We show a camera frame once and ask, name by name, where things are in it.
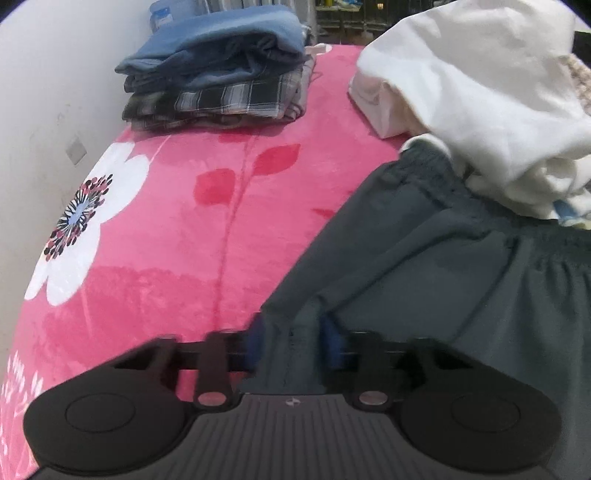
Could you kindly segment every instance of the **cream garment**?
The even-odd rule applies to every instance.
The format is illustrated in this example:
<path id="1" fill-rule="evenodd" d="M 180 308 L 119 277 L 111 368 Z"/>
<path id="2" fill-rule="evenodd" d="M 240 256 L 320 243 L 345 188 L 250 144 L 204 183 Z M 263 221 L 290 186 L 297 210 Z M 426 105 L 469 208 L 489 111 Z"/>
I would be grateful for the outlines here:
<path id="1" fill-rule="evenodd" d="M 555 0 L 458 0 L 400 21 L 359 57 L 350 95 L 382 138 L 432 132 L 466 184 L 522 215 L 591 213 L 591 118 Z"/>

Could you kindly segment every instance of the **pink blanket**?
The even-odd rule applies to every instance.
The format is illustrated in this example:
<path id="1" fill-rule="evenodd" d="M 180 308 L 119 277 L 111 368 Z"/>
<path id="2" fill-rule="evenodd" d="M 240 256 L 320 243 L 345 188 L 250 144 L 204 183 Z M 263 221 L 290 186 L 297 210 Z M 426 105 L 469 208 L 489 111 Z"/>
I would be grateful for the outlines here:
<path id="1" fill-rule="evenodd" d="M 0 400 L 5 480 L 35 469 L 22 415 L 40 392 L 161 334 L 240 329 L 401 141 L 347 96 L 357 47 L 320 56 L 308 112 L 249 131 L 124 132 L 58 221 L 25 296 Z"/>

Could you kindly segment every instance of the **plaid shirt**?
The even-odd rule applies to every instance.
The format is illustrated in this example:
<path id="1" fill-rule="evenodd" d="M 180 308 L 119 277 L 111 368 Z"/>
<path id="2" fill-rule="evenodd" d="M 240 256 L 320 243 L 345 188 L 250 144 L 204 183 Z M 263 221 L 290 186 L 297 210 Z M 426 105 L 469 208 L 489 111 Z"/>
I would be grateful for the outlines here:
<path id="1" fill-rule="evenodd" d="M 293 121 L 305 110 L 314 60 L 274 78 L 257 79 L 197 92 L 134 94 L 123 120 L 134 130 L 173 129 L 185 125 L 222 128 L 267 121 Z"/>

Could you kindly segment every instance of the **blue denim garment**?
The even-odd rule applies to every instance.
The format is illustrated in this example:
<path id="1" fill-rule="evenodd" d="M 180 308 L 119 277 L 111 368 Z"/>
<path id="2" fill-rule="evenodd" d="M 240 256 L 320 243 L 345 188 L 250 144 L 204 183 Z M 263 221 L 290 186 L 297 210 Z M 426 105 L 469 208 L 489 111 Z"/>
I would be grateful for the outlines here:
<path id="1" fill-rule="evenodd" d="M 115 69 L 127 92 L 184 90 L 277 76 L 304 63 L 300 22 L 287 7 L 215 12 L 163 25 Z"/>

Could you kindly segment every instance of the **ribbed gray panel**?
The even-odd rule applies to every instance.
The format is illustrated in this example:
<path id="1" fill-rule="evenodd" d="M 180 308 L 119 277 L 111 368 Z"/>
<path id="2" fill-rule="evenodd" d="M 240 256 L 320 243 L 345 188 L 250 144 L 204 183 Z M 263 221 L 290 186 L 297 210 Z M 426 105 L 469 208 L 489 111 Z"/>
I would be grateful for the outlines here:
<path id="1" fill-rule="evenodd" d="M 89 480 L 39 471 L 34 480 Z M 245 395 L 199 417 L 179 447 L 109 480 L 552 480 L 542 468 L 506 476 L 459 472 L 409 446 L 381 414 L 341 395 Z"/>

